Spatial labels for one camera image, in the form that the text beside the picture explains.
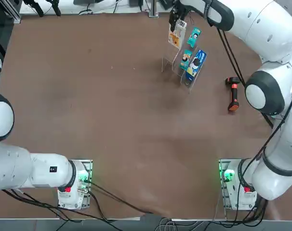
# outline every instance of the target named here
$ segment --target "white robotic arm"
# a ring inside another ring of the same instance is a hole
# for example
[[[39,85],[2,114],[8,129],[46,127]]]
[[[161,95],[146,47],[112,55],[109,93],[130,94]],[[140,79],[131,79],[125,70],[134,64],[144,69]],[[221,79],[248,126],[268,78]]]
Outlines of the white robotic arm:
[[[0,94],[0,141],[13,129],[11,104]],[[59,205],[67,209],[89,206],[84,180],[90,180],[92,161],[68,160],[58,154],[30,154],[26,149],[0,143],[0,190],[57,187]]]
[[[239,37],[260,56],[263,64],[248,79],[245,93],[253,108],[276,117],[274,131],[292,99],[292,17],[273,0],[179,0],[171,11],[171,28],[190,10]],[[243,177],[238,172],[243,173],[250,159],[229,164],[227,170],[235,173],[226,183],[233,209],[249,208],[247,190],[273,200],[292,185],[292,109],[262,157],[252,162]]]

